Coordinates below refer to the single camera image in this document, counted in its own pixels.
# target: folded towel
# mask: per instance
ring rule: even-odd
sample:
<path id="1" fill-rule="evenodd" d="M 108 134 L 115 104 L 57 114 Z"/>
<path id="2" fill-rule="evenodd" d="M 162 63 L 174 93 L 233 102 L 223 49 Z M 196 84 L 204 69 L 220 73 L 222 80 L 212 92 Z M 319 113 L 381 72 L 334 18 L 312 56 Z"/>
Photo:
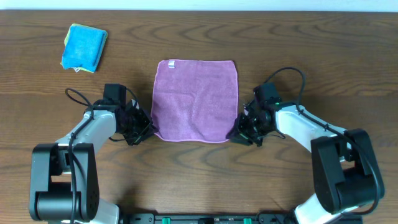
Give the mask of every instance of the folded towel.
<path id="1" fill-rule="evenodd" d="M 105 30 L 72 24 L 65 38 L 63 68 L 80 68 L 87 72 L 95 72 L 107 36 Z"/>
<path id="2" fill-rule="evenodd" d="M 232 61 L 164 60 L 157 67 L 151 116 L 165 141 L 227 141 L 238 115 Z"/>

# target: wooden table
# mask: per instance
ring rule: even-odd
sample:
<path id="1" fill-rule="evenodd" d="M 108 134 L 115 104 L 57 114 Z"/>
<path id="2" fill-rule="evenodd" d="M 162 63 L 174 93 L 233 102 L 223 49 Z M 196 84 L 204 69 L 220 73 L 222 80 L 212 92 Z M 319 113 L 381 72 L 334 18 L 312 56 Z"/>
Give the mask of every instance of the wooden table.
<path id="1" fill-rule="evenodd" d="M 94 74 L 60 65 L 74 22 L 109 32 Z M 398 222 L 398 14 L 150 11 L 0 12 L 0 222 L 33 223 L 32 150 L 64 136 L 84 110 L 66 87 L 94 101 L 105 83 L 121 83 L 150 110 L 157 64 L 168 58 L 234 60 L 239 105 L 278 68 L 301 68 L 310 112 L 371 136 L 386 196 L 366 223 Z M 297 96 L 294 72 L 274 81 L 286 100 Z M 96 161 L 101 197 L 128 212 L 289 210 L 313 193 L 310 153 L 291 138 L 262 147 L 107 142 Z"/>

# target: purple cloth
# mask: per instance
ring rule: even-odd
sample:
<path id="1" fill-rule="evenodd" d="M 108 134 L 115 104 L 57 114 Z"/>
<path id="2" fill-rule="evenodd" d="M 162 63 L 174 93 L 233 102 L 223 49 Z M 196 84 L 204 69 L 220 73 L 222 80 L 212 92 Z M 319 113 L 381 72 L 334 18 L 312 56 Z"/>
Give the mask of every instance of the purple cloth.
<path id="1" fill-rule="evenodd" d="M 163 60 L 157 67 L 151 116 L 165 141 L 227 141 L 238 115 L 233 61 Z"/>

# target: folded blue cloth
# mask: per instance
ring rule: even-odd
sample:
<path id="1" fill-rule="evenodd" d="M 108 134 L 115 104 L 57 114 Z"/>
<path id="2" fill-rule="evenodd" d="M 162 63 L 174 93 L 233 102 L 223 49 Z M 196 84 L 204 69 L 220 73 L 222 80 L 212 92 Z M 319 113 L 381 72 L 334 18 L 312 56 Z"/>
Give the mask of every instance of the folded blue cloth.
<path id="1" fill-rule="evenodd" d="M 105 30 L 83 26 L 71 26 L 69 40 L 62 55 L 62 66 L 85 68 L 95 72 L 104 48 L 107 33 Z"/>

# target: white wall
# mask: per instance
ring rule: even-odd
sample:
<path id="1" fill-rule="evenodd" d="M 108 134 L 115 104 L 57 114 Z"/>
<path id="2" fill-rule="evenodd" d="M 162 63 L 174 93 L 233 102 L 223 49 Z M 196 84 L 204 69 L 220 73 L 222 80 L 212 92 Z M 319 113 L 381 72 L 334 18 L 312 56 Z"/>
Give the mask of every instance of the white wall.
<path id="1" fill-rule="evenodd" d="M 398 0 L 0 0 L 0 9 L 398 12 Z"/>

